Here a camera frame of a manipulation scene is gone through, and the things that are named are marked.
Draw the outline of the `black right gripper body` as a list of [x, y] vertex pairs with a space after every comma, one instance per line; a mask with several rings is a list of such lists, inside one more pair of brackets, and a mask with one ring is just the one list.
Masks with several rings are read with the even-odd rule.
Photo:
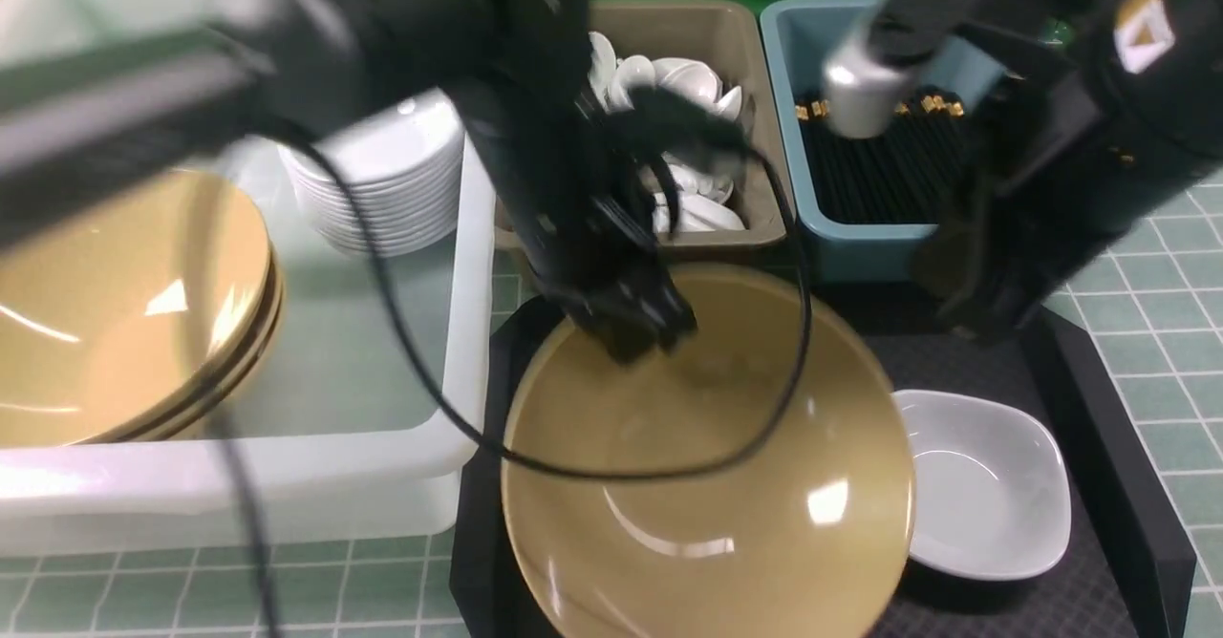
[[969, 114], [967, 160], [912, 277], [964, 339], [993, 343], [1128, 231], [1106, 194], [1110, 108], [1082, 75], [1005, 76]]

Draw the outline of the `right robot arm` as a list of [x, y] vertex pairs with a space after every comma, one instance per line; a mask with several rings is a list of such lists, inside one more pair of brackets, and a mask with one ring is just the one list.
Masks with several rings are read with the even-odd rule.
[[873, 138], [951, 38], [1003, 75], [912, 279], [987, 343], [1221, 167], [1221, 0], [881, 0], [823, 62], [828, 126]]

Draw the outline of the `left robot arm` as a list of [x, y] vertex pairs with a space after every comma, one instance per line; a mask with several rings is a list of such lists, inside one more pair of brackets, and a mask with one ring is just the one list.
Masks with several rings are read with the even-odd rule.
[[220, 0], [205, 23], [2, 72], [2, 246], [198, 152], [309, 149], [440, 89], [538, 288], [616, 361], [697, 329], [654, 200], [589, 90], [589, 0]]

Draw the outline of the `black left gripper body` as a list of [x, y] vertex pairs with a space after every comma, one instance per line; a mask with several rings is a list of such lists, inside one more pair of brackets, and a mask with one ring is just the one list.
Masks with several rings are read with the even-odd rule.
[[466, 123], [541, 295], [630, 364], [697, 330], [660, 260], [654, 199], [589, 90], [537, 97], [501, 76], [459, 88]]

